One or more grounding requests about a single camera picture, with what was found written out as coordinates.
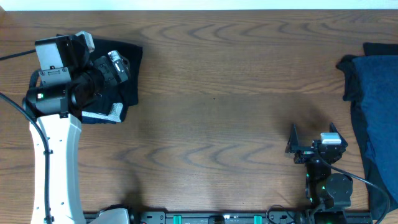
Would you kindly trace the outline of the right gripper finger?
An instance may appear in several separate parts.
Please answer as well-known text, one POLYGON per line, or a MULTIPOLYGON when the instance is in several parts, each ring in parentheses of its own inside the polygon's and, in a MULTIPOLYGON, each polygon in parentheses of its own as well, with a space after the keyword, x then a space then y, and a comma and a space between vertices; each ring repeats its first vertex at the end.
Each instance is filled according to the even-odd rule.
POLYGON ((341 134, 338 132, 337 128, 335 127, 335 125, 333 123, 330 123, 330 125, 329 125, 329 132, 335 133, 335 134, 341 136, 341 134))
POLYGON ((299 139, 297 136, 297 128, 296 125, 292 125, 291 129, 290 129, 290 136, 289 136, 289 140, 287 142, 287 146, 285 148, 285 153, 296 153, 297 151, 299 151, 299 139))

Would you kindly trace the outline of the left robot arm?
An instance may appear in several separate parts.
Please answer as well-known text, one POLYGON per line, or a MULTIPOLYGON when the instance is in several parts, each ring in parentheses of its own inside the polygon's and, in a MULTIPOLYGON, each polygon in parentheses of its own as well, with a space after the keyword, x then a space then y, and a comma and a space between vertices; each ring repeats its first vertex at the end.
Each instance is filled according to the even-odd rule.
POLYGON ((35 152, 32 223, 86 223, 78 172, 82 111, 97 93, 131 77, 117 50, 91 60, 94 49, 85 31, 35 41, 40 85, 23 100, 35 152))

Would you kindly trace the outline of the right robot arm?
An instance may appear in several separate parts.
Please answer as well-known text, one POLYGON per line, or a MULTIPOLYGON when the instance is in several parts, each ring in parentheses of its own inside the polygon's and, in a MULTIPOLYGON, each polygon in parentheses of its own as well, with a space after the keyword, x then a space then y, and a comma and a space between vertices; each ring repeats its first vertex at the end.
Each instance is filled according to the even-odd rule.
POLYGON ((305 193, 311 203, 295 215, 295 223, 348 223, 345 208, 351 206, 353 180, 331 171, 331 165, 342 158, 347 146, 334 124, 310 146, 301 146, 296 125, 292 125, 285 152, 294 155, 296 164, 305 165, 305 193))

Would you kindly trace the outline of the black shorts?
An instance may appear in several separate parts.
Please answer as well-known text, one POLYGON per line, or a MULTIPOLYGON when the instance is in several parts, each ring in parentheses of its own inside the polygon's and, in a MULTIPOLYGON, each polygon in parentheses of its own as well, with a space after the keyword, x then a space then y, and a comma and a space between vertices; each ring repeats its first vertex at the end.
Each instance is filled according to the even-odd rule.
POLYGON ((58 84, 60 96, 52 113, 70 115, 84 123, 112 123, 109 116, 115 104, 121 104, 118 123, 125 120, 130 106, 138 104, 137 78, 142 47, 115 40, 94 39, 90 52, 83 35, 58 35, 56 45, 62 59, 67 59, 70 79, 58 84))

